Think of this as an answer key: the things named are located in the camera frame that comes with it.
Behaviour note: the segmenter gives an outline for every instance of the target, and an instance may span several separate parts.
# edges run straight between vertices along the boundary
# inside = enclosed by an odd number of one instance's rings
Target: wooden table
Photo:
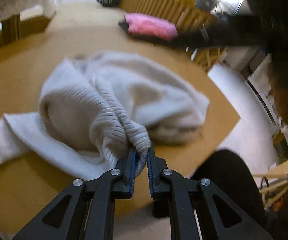
[[[116,11],[101,9],[101,13],[101,17],[106,15],[105,26],[93,18],[98,14],[89,5],[67,6],[59,10],[46,33],[32,35],[0,50],[0,116],[37,111],[41,85],[64,57],[90,55],[99,50],[138,53],[168,67],[210,99],[206,122],[196,140],[184,146],[155,147],[156,155],[164,158],[169,168],[189,177],[238,122],[238,114],[184,52],[130,40],[115,20],[107,23],[108,15],[112,13],[114,18]],[[35,153],[0,165],[0,231],[16,233],[73,180]],[[131,212],[149,202],[144,170],[136,179],[134,198],[118,200],[116,214]]]

